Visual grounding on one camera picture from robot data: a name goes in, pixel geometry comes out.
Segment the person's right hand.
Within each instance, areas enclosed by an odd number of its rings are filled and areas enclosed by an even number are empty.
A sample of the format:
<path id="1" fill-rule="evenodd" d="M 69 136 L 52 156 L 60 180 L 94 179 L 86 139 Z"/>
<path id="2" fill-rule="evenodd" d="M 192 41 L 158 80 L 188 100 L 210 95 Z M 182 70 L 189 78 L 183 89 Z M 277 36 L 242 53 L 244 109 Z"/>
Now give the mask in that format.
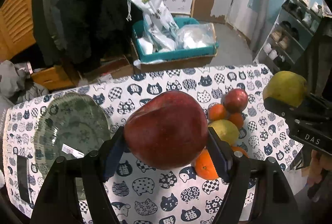
<path id="1" fill-rule="evenodd" d="M 314 184 L 318 184 L 322 181 L 322 170 L 331 171 L 332 158 L 329 155 L 322 154 L 319 158 L 319 152 L 312 150 L 311 152 L 311 163 L 309 175 L 307 178 L 307 185 L 312 187 Z"/>

